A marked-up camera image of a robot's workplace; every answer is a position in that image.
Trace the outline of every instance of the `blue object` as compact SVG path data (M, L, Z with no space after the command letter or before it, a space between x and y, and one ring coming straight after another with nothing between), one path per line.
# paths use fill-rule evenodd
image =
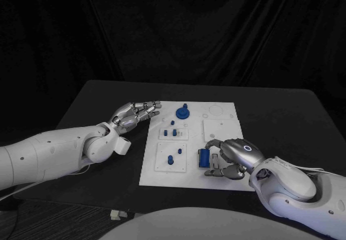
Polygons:
M173 156L169 155L169 156L167 156L167 164L172 165L173 163L175 163L175 161L173 161Z
M211 167L209 156L211 156L211 150L202 148L199 150L199 163L198 163L198 166L201 168L209 168Z
M176 110L176 117L179 119L186 119L191 116L191 111L188 109L188 104L185 103L183 106Z

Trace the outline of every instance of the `blue knob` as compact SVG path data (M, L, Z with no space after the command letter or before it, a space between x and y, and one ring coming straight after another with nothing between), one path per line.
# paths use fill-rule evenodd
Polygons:
M185 103L183 106L176 110L175 115L179 119L186 119L191 116L191 111L188 109L188 104Z
M173 161L173 156L169 155L169 156L167 156L167 164L172 165L173 163L175 163L175 161Z

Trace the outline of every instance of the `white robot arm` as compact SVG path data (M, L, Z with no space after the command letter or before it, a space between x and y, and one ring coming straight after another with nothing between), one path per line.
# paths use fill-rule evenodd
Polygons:
M160 101L127 103L108 122L48 131L0 147L0 190L56 179L106 161L114 151L126 155L131 143L121 135L160 114L159 108Z
M325 172L322 168L299 167L277 156L266 159L245 139L215 139L205 148L212 146L221 148L221 157L234 165L208 170L205 175L241 180L248 172L248 184L267 210L322 234L346 240L346 177Z

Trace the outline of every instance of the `white panel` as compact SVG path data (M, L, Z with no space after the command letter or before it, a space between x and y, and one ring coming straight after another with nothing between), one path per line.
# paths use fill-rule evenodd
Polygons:
M204 141L208 143L212 139L225 141L228 139L242 139L242 128L238 120L204 120Z
M189 130L183 128L162 128L159 133L160 140L189 140Z
M172 165L169 165L169 155L173 157ZM157 143L155 170L163 172L186 172L186 143Z
M185 103L188 104L189 117L179 119L176 111ZM248 183L248 173L242 180L235 181L225 177L205 176L205 171L212 168L199 168L199 149L206 146L204 120L221 120L225 121L225 123L227 121L238 122L235 104L231 102L162 101L160 115L150 119L139 184L142 186L254 191ZM229 127L231 123L224 124L221 128L222 131L242 132L240 124L232 126L232 129L229 129ZM188 139L179 141L176 141L176 138L160 139L160 136L163 136L163 133L160 134L162 129L170 131L173 129L179 129L180 131L186 130ZM186 172L156 171L159 143L186 144ZM218 154L215 161L212 160L212 154ZM167 157L169 155L165 154L165 162L167 162ZM211 167L214 167L214 162L215 165L218 166L219 164L222 168L229 165L221 158L217 147L211 148Z

